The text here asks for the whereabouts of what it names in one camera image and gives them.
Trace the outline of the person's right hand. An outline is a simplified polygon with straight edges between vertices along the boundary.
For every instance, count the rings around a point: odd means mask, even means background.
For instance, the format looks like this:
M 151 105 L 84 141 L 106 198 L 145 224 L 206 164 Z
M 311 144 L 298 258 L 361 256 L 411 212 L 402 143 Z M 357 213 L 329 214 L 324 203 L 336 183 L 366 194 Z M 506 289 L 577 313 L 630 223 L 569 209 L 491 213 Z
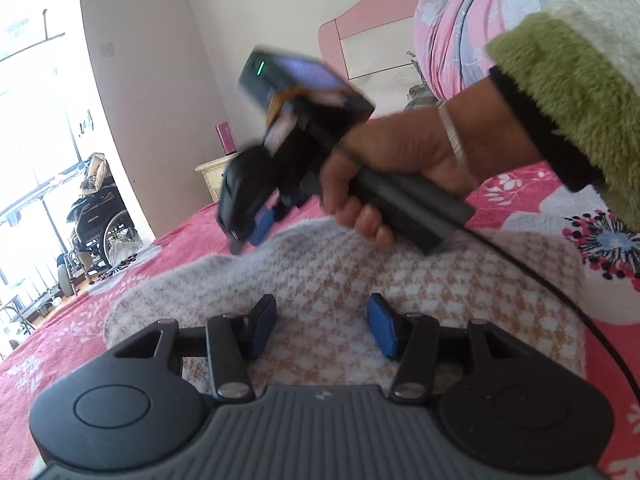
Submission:
M 460 165 L 436 106 L 380 117 L 353 128 L 320 172 L 323 210 L 338 224 L 388 246 L 392 230 L 378 210 L 349 195 L 361 166 L 422 174 L 465 198 L 487 179 L 540 161 L 540 154 L 488 79 L 463 90 L 442 109 L 457 129 L 466 164 Z

